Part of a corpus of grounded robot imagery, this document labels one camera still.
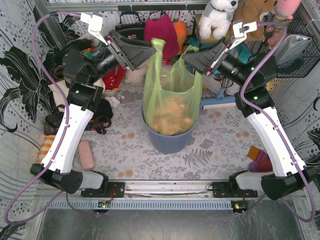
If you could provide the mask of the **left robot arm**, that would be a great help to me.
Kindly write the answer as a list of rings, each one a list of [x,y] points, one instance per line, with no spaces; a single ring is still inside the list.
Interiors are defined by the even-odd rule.
[[[63,56],[63,75],[71,84],[62,123],[46,156],[30,168],[35,179],[69,194],[81,190],[93,197],[111,192],[105,174],[72,169],[76,148],[104,91],[94,83],[117,65],[135,70],[156,53],[150,42],[126,38],[114,30],[104,41],[93,58],[74,48]]]

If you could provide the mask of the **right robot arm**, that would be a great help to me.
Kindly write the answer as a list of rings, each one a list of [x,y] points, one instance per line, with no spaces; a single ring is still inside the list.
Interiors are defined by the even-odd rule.
[[[266,83],[277,76],[274,50],[259,53],[247,63],[242,63],[229,53],[230,49],[221,39],[212,47],[188,49],[182,59],[199,74],[219,71],[240,85],[240,91],[235,94],[236,106],[258,133],[272,169],[267,172],[245,170],[234,173],[228,181],[212,184],[213,195],[217,198],[254,198],[258,192],[263,192],[271,200],[278,200],[307,188],[317,177],[317,170],[306,166],[296,153],[266,89]]]

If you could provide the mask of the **green trash bag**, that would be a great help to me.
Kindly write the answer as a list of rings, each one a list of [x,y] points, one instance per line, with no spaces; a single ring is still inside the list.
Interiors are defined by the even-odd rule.
[[[149,59],[143,91],[143,116],[149,127],[151,114],[156,107],[163,104],[167,98],[178,97],[183,100],[193,112],[195,122],[200,114],[203,80],[198,73],[190,73],[185,61],[180,57],[173,65],[165,66],[163,48],[165,41],[158,38],[151,40],[156,53]]]

